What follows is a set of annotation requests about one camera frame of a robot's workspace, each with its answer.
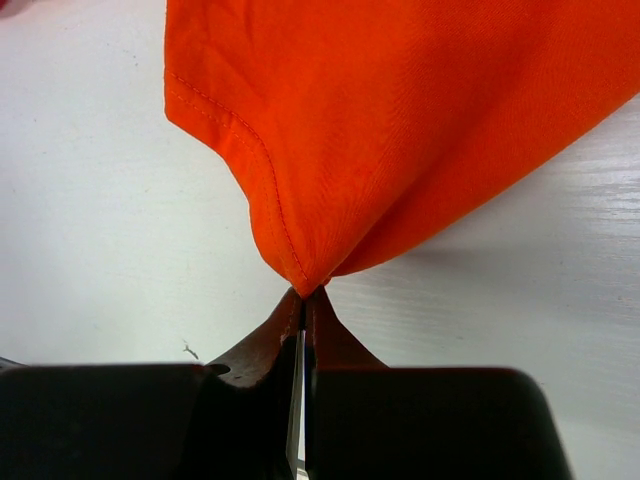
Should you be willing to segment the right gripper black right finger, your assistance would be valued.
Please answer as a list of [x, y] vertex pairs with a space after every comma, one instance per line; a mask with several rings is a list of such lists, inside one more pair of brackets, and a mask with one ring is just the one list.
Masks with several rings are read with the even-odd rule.
[[306, 470], [313, 479], [568, 479], [547, 400], [502, 367], [392, 368], [305, 307]]

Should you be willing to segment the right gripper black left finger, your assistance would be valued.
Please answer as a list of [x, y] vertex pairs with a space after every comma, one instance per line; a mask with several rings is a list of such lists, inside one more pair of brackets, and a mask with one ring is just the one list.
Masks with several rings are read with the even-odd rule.
[[207, 364], [1, 370], [5, 479], [292, 479], [302, 302]]

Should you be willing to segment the orange t shirt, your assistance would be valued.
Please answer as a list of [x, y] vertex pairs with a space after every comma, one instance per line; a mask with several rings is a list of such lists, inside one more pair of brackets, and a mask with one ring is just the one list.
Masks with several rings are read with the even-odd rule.
[[639, 91], [635, 1], [171, 1], [165, 112], [302, 296], [388, 261]]

